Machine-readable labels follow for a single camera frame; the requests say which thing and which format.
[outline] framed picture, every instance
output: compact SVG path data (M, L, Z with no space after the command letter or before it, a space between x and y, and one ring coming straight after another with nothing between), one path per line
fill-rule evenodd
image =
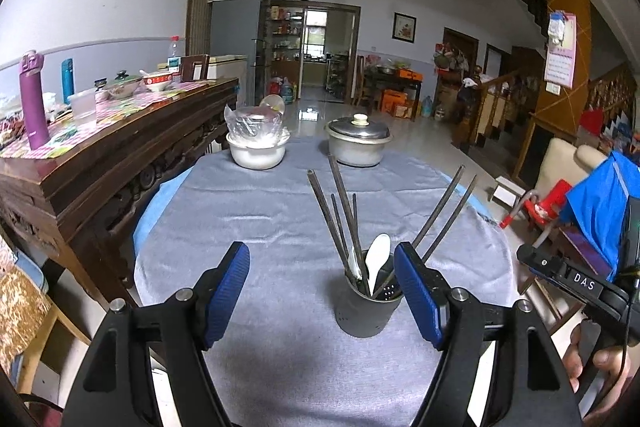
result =
M415 39L415 17L394 13L394 39L405 42L414 42Z

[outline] gray tablecloth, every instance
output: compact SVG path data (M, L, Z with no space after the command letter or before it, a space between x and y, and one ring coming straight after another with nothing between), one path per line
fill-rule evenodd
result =
M256 426L407 426L440 354L425 342L403 300L370 339L344 333L334 302L344 284L306 170L336 192L325 142L292 139L269 171L235 165L228 152L201 158L152 229L137 260L145 305L164 301L245 242L251 270L224 338L205 354L230 419ZM387 151L369 169L342 167L358 194L360 240L379 233L392 246L420 230L447 182L425 163ZM455 204L453 195L418 248L426 251ZM466 206L429 261L451 286L511 305L514 270L502 230Z

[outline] white ceramic spoon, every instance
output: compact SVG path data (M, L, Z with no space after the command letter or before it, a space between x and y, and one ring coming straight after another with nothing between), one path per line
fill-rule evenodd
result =
M373 240L369 251L367 252L367 271L369 272L369 291L373 293L378 278L380 268L384 266L386 260L389 259L389 251L391 249L391 238L386 233L381 233Z

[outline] orange pillar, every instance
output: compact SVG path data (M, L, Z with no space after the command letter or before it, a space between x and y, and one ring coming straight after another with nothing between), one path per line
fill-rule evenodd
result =
M575 136L588 96L591 64L591 3L589 0L546 0L546 4L549 12L564 10L576 16L578 27L574 85L572 89L562 87L558 96L546 91L546 82L543 82L538 95L535 116Z

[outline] lid knob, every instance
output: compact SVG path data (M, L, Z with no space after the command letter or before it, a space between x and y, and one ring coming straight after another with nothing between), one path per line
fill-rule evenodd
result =
M351 123L353 123L354 125L359 125L360 127L369 125L366 114L354 114Z

